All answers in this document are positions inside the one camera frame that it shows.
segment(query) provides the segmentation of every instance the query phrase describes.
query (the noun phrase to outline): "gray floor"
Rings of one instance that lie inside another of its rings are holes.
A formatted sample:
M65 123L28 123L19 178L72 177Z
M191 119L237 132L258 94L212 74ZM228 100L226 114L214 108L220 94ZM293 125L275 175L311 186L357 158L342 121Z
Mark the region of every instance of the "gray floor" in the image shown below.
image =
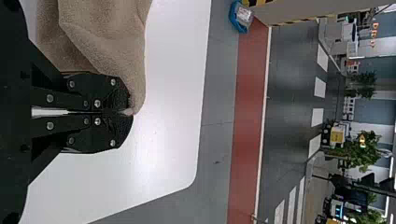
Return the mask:
M232 1L212 1L198 173L195 182L188 189L93 223L227 222L239 39L239 34L227 19Z

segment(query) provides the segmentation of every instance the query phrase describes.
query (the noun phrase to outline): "screw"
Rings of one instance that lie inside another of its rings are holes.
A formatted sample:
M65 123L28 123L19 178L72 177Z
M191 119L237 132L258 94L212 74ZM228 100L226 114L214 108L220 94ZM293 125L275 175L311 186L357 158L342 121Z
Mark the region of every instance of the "screw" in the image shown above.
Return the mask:
M55 128L55 125L52 122L47 122L47 130L52 131Z
M73 145L73 144L75 144L75 142L76 142L76 139L74 137L71 137L71 138L69 138L68 144Z
M116 145L116 140L111 140L111 141L110 141L110 146L111 146L111 147L114 147L115 145Z
M102 103L100 102L100 100L95 100L94 104L96 108L99 108Z
M76 83L74 81L69 81L69 87L70 88L75 88L76 87Z
M95 119L95 124L96 124L96 126L99 126L100 123L102 123L102 121L101 121L99 118Z
M47 95L47 102L48 103L52 103L53 102L53 95L51 95L51 94Z

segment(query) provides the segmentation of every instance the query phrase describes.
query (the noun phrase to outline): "yellow sign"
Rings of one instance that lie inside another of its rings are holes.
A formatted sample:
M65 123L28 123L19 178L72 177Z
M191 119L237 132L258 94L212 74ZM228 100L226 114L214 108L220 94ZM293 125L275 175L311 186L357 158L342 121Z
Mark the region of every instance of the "yellow sign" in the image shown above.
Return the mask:
M333 143L341 143L342 144L344 142L344 133L332 131L330 138Z

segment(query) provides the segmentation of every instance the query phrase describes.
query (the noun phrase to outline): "yellow black striped barrier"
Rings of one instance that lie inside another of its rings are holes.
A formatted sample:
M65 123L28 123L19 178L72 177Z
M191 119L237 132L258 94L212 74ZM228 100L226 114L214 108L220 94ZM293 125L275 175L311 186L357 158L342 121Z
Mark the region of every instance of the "yellow black striped barrier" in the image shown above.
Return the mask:
M274 2L275 0L242 0L242 4L245 7L256 7L267 3Z
M329 14L326 16L317 16L317 17L309 17L303 20L295 20L295 21L285 21L285 22L281 22L281 23L277 23L277 24L272 24L271 26L284 26L284 25L293 25L295 23L300 23L300 22L305 22L305 21L314 21L316 19L321 19L321 18L334 18L337 15L335 14Z

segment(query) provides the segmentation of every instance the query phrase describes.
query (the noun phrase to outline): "beige cloth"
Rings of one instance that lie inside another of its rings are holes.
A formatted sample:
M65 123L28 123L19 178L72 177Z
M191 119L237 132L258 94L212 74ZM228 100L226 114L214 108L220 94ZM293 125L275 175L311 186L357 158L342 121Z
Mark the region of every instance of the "beige cloth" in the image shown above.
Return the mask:
M145 27L152 0L38 0L37 46L61 71L120 77L137 113L146 96Z

